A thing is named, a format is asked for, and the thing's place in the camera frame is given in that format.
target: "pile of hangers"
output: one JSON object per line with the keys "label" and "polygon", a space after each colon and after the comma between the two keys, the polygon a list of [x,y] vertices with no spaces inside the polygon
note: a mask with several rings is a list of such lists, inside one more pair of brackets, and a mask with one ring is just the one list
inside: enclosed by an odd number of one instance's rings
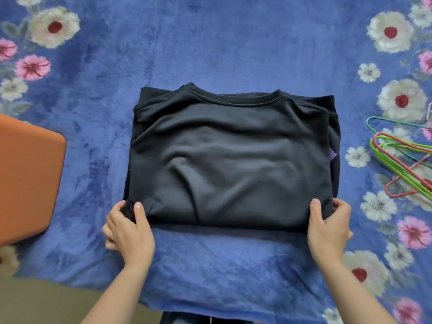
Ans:
{"label": "pile of hangers", "polygon": [[[426,121],[429,119],[429,112],[432,106],[432,102],[428,106],[428,110],[426,113]],[[389,168],[394,174],[396,174],[396,177],[394,177],[390,182],[386,184],[384,187],[384,190],[386,194],[389,197],[392,198],[398,198],[401,196],[407,196],[410,194],[416,194],[420,193],[426,198],[428,198],[430,201],[432,201],[432,181],[422,178],[419,175],[417,175],[413,169],[420,164],[423,166],[429,167],[432,169],[432,164],[429,163],[427,160],[430,155],[432,155],[432,146],[419,144],[419,143],[413,143],[413,142],[406,142],[401,139],[398,139],[397,137],[384,133],[384,132],[377,132],[371,125],[370,121],[372,119],[377,120],[383,120],[387,122],[392,122],[399,125],[407,125],[407,126],[414,126],[419,128],[425,128],[428,130],[432,130],[432,127],[425,126],[425,125],[418,125],[413,123],[407,123],[399,120],[393,120],[383,117],[377,117],[372,116],[369,117],[366,120],[366,126],[375,133],[375,135],[371,138],[369,145],[372,149],[372,151],[375,153],[377,159],[383,163],[387,168]],[[393,147],[400,153],[402,153],[404,156],[408,157],[414,163],[410,166],[403,163],[400,159],[389,153],[386,148]],[[413,154],[423,154],[424,156],[421,158],[416,157]],[[407,182],[410,186],[412,186],[413,190],[399,193],[399,194],[391,194],[389,192],[389,187],[394,184],[397,180],[403,179],[405,182]]]}

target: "blue floral bedsheet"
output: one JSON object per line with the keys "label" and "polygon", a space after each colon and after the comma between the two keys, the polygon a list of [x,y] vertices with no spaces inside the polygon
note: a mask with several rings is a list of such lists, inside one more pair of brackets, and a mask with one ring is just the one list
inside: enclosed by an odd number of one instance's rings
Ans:
{"label": "blue floral bedsheet", "polygon": [[[63,134],[50,228],[0,248],[0,275],[106,288],[122,267],[100,233],[120,200],[140,88],[193,81],[215,93],[334,94],[339,197],[353,207],[344,254],[399,323],[432,321],[432,202],[384,191],[370,116],[432,141],[432,0],[0,0],[0,113]],[[394,148],[388,152],[404,159]],[[414,171],[432,181],[426,165]],[[392,195],[411,188],[401,180]],[[342,323],[304,236],[157,226],[141,301],[266,323]]]}

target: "dark pants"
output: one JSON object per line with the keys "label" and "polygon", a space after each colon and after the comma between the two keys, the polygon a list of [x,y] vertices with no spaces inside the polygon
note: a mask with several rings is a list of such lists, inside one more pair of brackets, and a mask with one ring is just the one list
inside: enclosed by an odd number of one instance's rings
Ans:
{"label": "dark pants", "polygon": [[[212,317],[212,324],[252,324],[251,321]],[[159,324],[210,324],[210,316],[164,311]]]}

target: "orange case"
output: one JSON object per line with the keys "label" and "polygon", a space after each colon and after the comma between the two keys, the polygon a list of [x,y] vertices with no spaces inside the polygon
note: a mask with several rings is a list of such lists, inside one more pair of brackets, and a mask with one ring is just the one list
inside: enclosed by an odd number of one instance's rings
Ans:
{"label": "orange case", "polygon": [[0,114],[0,246],[50,225],[65,151],[60,134]]}

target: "person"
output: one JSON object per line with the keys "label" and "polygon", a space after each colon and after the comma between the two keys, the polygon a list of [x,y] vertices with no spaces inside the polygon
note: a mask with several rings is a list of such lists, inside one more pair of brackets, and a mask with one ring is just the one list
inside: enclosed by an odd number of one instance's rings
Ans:
{"label": "person", "polygon": [[[386,309],[343,264],[345,246],[353,236],[349,229],[351,207],[340,199],[334,199],[333,203],[334,213],[323,220],[320,201],[311,201],[308,245],[344,324],[396,324]],[[122,215],[120,209],[123,205],[124,201],[114,205],[102,232],[107,237],[106,247],[120,251],[124,268],[81,324],[128,324],[138,303],[153,260],[155,240],[143,205],[138,202],[134,206],[136,224]],[[212,323],[223,321],[212,319]],[[209,317],[164,313],[161,323],[208,324]]]}

